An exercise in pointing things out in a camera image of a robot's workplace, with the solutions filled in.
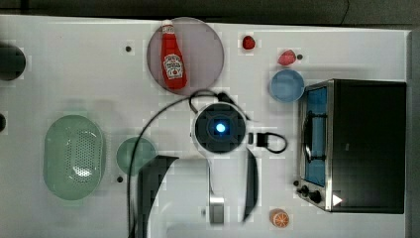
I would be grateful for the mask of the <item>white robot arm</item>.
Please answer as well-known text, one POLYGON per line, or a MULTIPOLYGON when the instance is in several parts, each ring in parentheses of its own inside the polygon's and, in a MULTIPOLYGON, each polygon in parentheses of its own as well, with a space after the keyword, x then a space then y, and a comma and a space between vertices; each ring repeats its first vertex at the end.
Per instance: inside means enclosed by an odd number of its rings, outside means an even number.
POLYGON ((231 103, 199 110, 191 125, 198 159, 156 156, 138 173, 136 238, 188 238, 206 228, 236 230, 257 205, 259 175, 245 115, 231 103))

